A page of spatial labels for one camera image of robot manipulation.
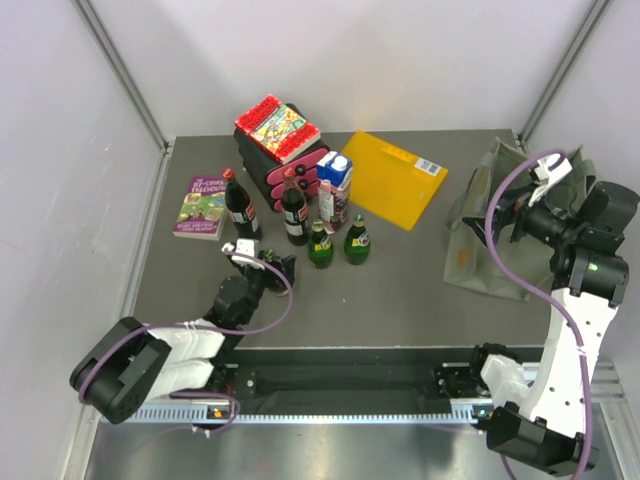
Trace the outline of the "green perrier bottle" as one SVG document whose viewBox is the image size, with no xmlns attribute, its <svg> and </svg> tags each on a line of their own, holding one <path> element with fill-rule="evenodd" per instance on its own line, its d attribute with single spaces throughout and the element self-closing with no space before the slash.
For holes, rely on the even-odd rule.
<svg viewBox="0 0 640 480">
<path fill-rule="evenodd" d="M 317 269 L 328 268 L 334 257 L 334 247 L 322 220 L 314 220 L 307 244 L 308 259 Z"/>
<path fill-rule="evenodd" d="M 294 285 L 295 276 L 295 261 L 294 255 L 280 256 L 273 249 L 264 250 L 261 253 L 261 259 L 277 269 L 289 282 L 291 286 Z M 270 269 L 266 269 L 266 288 L 274 293 L 276 296 L 285 296 L 288 294 L 288 289 L 282 279 L 276 275 Z"/>
<path fill-rule="evenodd" d="M 352 265 L 361 265 L 368 259 L 370 249 L 370 236 L 364 216 L 357 214 L 344 240 L 343 250 L 346 260 Z"/>
</svg>

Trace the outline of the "green canvas bag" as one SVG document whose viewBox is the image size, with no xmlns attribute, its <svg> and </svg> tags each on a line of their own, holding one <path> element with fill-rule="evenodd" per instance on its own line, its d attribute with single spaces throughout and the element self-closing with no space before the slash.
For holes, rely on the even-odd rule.
<svg viewBox="0 0 640 480">
<path fill-rule="evenodd" d="M 555 213 L 577 211 L 596 180 L 594 163 L 583 155 L 581 147 L 568 151 L 567 155 L 571 172 L 541 201 Z M 481 158 L 466 191 L 454 202 L 445 218 L 450 232 L 443 274 L 446 283 L 506 299 L 529 299 L 529 293 L 503 274 L 486 247 L 462 221 L 466 216 L 483 217 L 499 184 L 526 159 L 526 154 L 499 139 L 494 140 Z M 526 282 L 546 288 L 552 278 L 549 260 L 553 250 L 531 236 L 511 243 L 511 231 L 512 228 L 507 227 L 496 243 L 500 258 Z"/>
</svg>

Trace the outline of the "cola bottle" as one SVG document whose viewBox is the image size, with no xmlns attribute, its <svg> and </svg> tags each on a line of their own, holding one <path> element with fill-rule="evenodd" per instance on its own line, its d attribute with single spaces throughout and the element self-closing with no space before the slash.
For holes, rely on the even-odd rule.
<svg viewBox="0 0 640 480">
<path fill-rule="evenodd" d="M 296 246 L 306 245 L 309 240 L 307 201 L 293 168 L 283 173 L 281 208 L 288 240 Z"/>
<path fill-rule="evenodd" d="M 239 238 L 262 239 L 262 229 L 259 225 L 254 205 L 247 191 L 239 184 L 235 172 L 231 168 L 222 171 L 226 182 L 225 204 L 231 221 Z"/>
</svg>

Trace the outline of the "grape juice carton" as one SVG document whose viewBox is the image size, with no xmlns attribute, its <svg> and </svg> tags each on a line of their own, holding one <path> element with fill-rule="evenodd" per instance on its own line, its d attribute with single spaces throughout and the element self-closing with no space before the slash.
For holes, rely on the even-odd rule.
<svg viewBox="0 0 640 480">
<path fill-rule="evenodd" d="M 325 229 L 335 233 L 348 219 L 353 163 L 343 154 L 329 151 L 316 164 L 316 174 L 320 218 Z"/>
</svg>

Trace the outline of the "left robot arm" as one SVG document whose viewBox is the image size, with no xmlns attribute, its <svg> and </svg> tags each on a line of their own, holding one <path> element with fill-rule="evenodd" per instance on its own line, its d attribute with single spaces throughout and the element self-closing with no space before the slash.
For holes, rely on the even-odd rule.
<svg viewBox="0 0 640 480">
<path fill-rule="evenodd" d="M 251 335 L 248 325 L 265 292 L 290 295 L 296 260 L 272 250 L 230 256 L 237 272 L 222 281 L 203 317 L 164 326 L 120 319 L 72 370 L 71 388 L 112 424 L 182 391 L 220 394 L 227 356 Z"/>
</svg>

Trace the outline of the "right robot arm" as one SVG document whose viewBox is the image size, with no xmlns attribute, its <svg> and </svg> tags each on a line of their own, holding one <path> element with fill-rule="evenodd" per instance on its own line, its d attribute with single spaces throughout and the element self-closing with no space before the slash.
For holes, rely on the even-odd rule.
<svg viewBox="0 0 640 480">
<path fill-rule="evenodd" d="M 514 225 L 516 238 L 531 236 L 554 251 L 550 292 L 525 287 L 551 307 L 536 378 L 527 383 L 515 353 L 486 344 L 466 380 L 474 393 L 492 397 L 494 412 L 486 426 L 490 450 L 549 475 L 579 479 L 598 460 L 591 380 L 629 282 L 629 265 L 617 250 L 639 196 L 598 181 L 573 214 L 551 209 L 546 196 L 534 184 L 499 188 L 482 229 L 491 254 L 507 225 Z"/>
</svg>

